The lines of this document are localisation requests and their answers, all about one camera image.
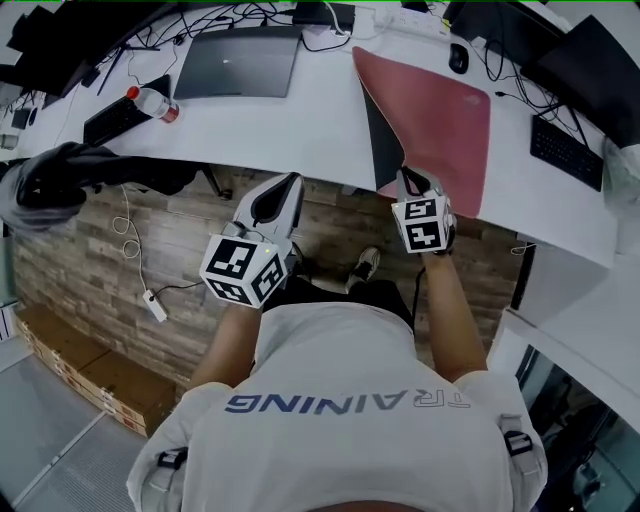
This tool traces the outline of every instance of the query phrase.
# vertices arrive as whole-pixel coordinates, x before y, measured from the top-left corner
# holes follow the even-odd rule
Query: desk
[[[375,34],[375,4],[358,4],[354,34]],[[199,17],[190,13],[193,19]],[[259,20],[238,26],[256,25]],[[305,31],[309,46],[335,44],[331,34],[317,37]],[[469,48],[469,45],[457,40]],[[175,87],[191,40],[175,47],[171,68]],[[148,122],[106,146],[121,155],[190,160],[249,167],[274,172],[295,171],[308,178],[375,190],[371,142],[360,83],[350,48],[362,46],[382,57],[418,66],[487,91],[492,100],[489,157],[478,218],[555,245],[605,267],[613,263],[617,220],[604,206],[602,194],[564,172],[529,155],[532,110],[501,90],[516,94],[513,79],[491,82],[484,64],[469,48],[469,71],[456,75],[448,66],[449,45],[427,38],[384,31],[366,41],[323,53],[299,46],[286,98],[203,98],[180,102],[181,114],[171,125]],[[161,52],[138,52],[131,72],[141,82],[161,75],[174,60],[171,44]],[[82,86],[38,117],[20,134],[15,151],[0,150],[0,159],[33,156],[65,141],[82,141],[86,119],[121,97],[135,81],[127,74],[127,52],[102,94],[95,93],[102,76]],[[505,60],[504,76],[511,63]],[[529,88],[533,101],[542,101]],[[561,115],[571,123],[567,112]],[[15,133],[10,118],[2,133]],[[600,152],[602,134],[580,117],[590,147]]]

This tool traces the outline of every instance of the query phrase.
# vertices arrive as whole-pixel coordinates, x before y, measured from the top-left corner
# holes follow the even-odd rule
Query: mouse pad
[[[489,154],[491,100],[431,71],[352,50],[369,121],[378,193],[396,197],[403,165],[436,175],[453,210],[480,212]]]

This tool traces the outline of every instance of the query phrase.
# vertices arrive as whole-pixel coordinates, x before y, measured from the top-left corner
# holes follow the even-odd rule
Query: white cube
[[[394,203],[391,210],[407,252],[440,251],[447,247],[453,216],[446,196],[430,190],[420,199]]]
[[[275,244],[213,235],[200,277],[216,297],[259,308],[286,277]]]

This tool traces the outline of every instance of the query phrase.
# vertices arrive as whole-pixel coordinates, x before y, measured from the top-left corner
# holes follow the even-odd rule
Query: red bottle cap
[[[140,95],[140,87],[131,86],[127,90],[127,98],[130,100],[135,100]]]

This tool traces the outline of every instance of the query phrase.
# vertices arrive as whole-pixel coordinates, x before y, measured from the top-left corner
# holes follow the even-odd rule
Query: transparent plastic bag
[[[603,148],[603,192],[618,218],[640,218],[640,145],[620,149],[609,139]]]

